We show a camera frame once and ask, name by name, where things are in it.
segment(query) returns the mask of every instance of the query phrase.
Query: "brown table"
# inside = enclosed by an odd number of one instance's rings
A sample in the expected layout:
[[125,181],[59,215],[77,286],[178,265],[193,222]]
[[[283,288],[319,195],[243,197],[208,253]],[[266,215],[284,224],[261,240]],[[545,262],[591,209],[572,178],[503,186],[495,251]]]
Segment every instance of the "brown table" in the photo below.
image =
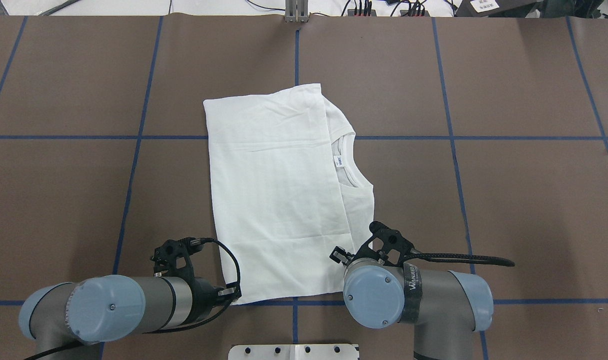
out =
[[[475,267],[496,298],[475,358],[608,359],[608,20],[184,14],[0,16],[0,359],[33,353],[17,318],[36,289],[148,276],[164,240],[215,235],[203,99],[310,82],[358,133],[376,219],[424,251],[517,263]],[[223,281],[214,248],[194,262]],[[411,357],[411,326],[363,328],[341,298],[233,307],[103,358]]]

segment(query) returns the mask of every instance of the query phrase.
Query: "white label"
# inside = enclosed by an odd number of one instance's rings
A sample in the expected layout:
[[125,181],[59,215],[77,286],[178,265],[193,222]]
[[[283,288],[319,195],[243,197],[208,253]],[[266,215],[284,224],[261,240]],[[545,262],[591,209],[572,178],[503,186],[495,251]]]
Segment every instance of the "white label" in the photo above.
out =
[[341,155],[336,155],[333,158],[335,159],[335,167],[345,167],[346,166],[342,161]]
[[473,9],[478,13],[499,9],[500,7],[495,0],[472,0],[470,4],[473,5]]

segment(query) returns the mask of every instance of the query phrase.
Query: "white fabric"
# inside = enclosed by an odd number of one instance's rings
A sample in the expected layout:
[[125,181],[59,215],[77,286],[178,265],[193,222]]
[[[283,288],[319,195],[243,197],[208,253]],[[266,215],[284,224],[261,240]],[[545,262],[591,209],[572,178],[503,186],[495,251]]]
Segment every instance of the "white fabric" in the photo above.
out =
[[[319,84],[204,101],[217,237],[242,272],[238,305],[338,292],[370,237],[373,187],[352,159],[355,132]],[[344,166],[335,166],[335,157]],[[222,253],[227,283],[235,266]]]

